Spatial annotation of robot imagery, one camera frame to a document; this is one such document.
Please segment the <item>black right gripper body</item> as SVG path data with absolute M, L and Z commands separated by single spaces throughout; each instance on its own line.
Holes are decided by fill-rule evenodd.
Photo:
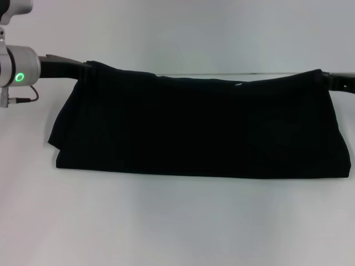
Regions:
M 355 73 L 330 73 L 330 91 L 355 94 Z

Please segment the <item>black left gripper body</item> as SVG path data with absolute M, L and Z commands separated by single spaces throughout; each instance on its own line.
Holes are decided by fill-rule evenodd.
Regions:
M 73 59 L 47 54 L 39 57 L 40 78 L 68 78 L 78 80 L 84 76 L 82 63 Z

